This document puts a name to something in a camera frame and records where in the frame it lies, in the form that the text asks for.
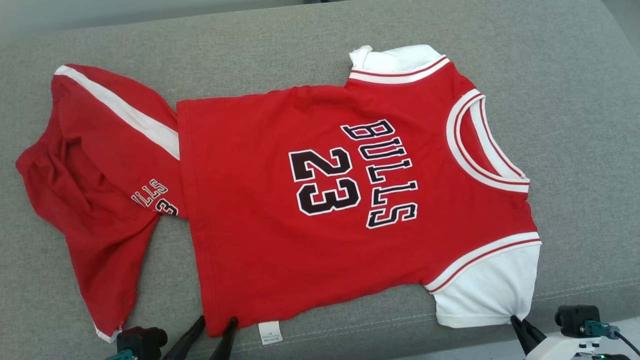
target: gray fabric surface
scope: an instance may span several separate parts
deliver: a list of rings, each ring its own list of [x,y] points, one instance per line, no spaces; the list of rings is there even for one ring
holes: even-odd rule
[[[0,349],[4,359],[101,359],[62,235],[38,218],[13,163],[45,129],[62,63],[129,76],[178,100],[343,84],[347,52],[430,44],[488,96],[494,136],[532,179],[540,229],[530,319],[556,329],[561,304],[613,321],[640,315],[640,61],[597,0],[370,0],[80,29],[0,45]],[[129,325],[172,344],[201,313],[186,221],[164,217]],[[239,331],[232,359],[388,359],[513,339],[508,326],[449,329],[406,285],[313,309],[263,347]],[[189,359],[207,359],[202,339]]]

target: red and white striped trim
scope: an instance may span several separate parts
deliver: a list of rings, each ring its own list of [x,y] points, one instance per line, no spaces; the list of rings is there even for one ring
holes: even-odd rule
[[[353,68],[349,79],[366,81],[368,83],[378,84],[406,84],[413,83],[420,79],[424,79],[434,72],[440,70],[443,66],[450,63],[449,59],[442,55],[439,58],[431,61],[419,68],[406,71],[406,72],[380,72],[373,70],[365,70]]]
[[[178,133],[159,121],[143,114],[129,105],[111,90],[90,80],[84,74],[68,66],[61,66],[56,70],[56,76],[67,76],[80,84],[101,103],[118,115],[124,122],[145,135],[149,140],[158,144],[171,156],[180,160],[180,146]]]
[[[425,287],[431,293],[442,291],[448,284],[452,283],[453,280],[459,277],[466,268],[486,259],[489,256],[502,254],[503,252],[520,247],[539,244],[541,244],[541,242],[540,236],[537,232],[520,233],[496,240],[461,256],[449,265],[434,281],[425,285]]]
[[[471,119],[480,139],[483,151],[500,175],[480,167],[469,155],[460,136],[460,124],[465,112],[471,108]],[[495,143],[489,131],[484,113],[484,95],[473,89],[456,102],[447,119],[447,143],[460,167],[474,179],[488,186],[512,191],[529,192],[529,180],[514,166]]]

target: gray sofa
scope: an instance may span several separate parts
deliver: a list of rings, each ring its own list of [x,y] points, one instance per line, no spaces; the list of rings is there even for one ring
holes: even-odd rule
[[[347,53],[429,44],[488,96],[496,140],[532,179],[543,240],[529,319],[561,304],[605,321],[640,315],[640,60],[599,0],[369,0],[204,15],[40,35],[0,45],[0,357],[104,359],[62,234],[31,209],[14,168],[45,129],[63,63],[136,79],[170,103],[343,84]],[[163,217],[129,326],[172,344],[201,314],[189,226]],[[450,329],[418,284],[313,309],[262,346],[239,331],[232,359],[390,359],[514,339],[507,325]],[[204,337],[190,360],[208,359]]]

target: clothing tag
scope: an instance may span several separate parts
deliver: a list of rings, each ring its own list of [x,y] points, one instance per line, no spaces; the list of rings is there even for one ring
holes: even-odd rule
[[[260,338],[263,345],[279,343],[282,341],[280,333],[280,322],[261,322],[258,324]]]

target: white floor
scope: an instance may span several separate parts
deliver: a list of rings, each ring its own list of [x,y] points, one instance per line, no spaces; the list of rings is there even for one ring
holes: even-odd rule
[[[620,328],[620,332],[636,347],[640,347],[640,318],[624,320],[612,323]],[[547,334],[547,336],[559,336],[559,332]],[[622,342],[622,340],[604,339],[600,344],[601,354],[625,354],[631,360],[639,360],[640,357]],[[518,340],[502,343],[490,343],[467,348],[457,348],[431,354],[404,357],[396,360],[522,360],[524,353]]]

